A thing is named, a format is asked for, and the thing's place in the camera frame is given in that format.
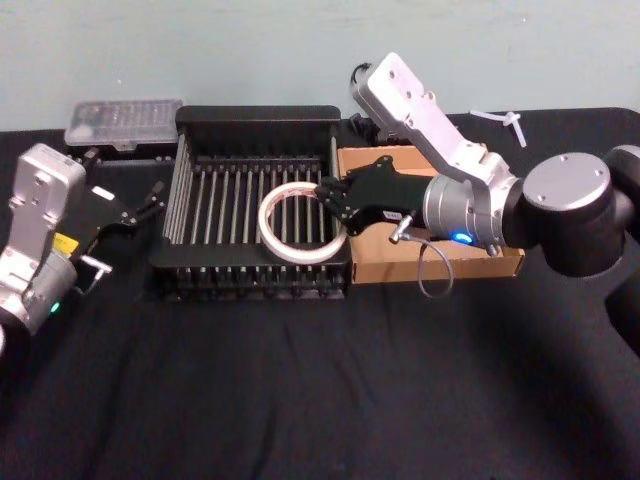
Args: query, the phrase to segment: blue led light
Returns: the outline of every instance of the blue led light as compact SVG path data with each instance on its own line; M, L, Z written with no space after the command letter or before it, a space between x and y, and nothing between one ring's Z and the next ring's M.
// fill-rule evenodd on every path
M458 243L464 243L465 245L471 245L473 243L471 235L462 232L454 233L451 240Z

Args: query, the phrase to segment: black dish rack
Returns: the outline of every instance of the black dish rack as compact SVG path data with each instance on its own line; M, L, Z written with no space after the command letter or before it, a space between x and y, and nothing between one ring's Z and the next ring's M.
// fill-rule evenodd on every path
M348 244L320 265L274 256L257 228L260 201L275 186L337 175L340 111L332 106L182 107L162 241L150 255L167 299L341 298ZM318 248L338 224L314 199L288 198L271 218L296 248Z

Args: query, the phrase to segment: black tabletop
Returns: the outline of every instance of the black tabletop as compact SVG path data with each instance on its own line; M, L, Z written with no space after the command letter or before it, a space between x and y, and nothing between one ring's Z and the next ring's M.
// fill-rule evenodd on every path
M640 144L621 109L525 112L529 147L453 116L526 174L557 153ZM15 159L59 131L0 134L0 203ZM102 168L135 198L153 174ZM0 209L0 241L8 209ZM640 360L605 296L640 266L553 273L538 249L518 278L414 283L346 300L163 304L144 299L143 241L41 329L0 411L0 478L638 478Z

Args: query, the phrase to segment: light blue wall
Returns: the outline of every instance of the light blue wall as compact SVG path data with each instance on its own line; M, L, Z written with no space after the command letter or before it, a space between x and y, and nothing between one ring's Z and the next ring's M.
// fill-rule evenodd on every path
M640 0L0 0L0 130L74 103L330 103L400 53L445 111L640 109Z

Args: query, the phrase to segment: clear plastic lid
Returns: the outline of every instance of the clear plastic lid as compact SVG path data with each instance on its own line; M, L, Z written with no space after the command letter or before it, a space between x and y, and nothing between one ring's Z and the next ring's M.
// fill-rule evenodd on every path
M82 102L64 140L71 147L111 145L130 152L140 144L176 143L176 111L182 100Z

